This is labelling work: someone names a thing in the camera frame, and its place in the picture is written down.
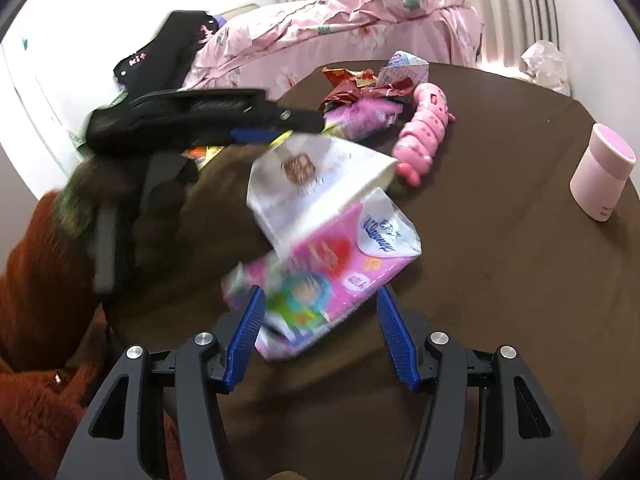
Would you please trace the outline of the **rust fleece sleeve forearm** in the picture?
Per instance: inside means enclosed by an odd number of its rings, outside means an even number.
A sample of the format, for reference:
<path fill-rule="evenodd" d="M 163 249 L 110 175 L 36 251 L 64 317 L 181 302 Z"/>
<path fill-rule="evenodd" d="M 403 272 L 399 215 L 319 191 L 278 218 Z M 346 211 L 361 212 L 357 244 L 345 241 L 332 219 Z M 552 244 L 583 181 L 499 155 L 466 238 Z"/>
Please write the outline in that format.
<path fill-rule="evenodd" d="M 134 192 L 98 158 L 38 202 L 1 275 L 1 475 L 52 479 L 108 361 L 92 234 L 101 204 Z"/>

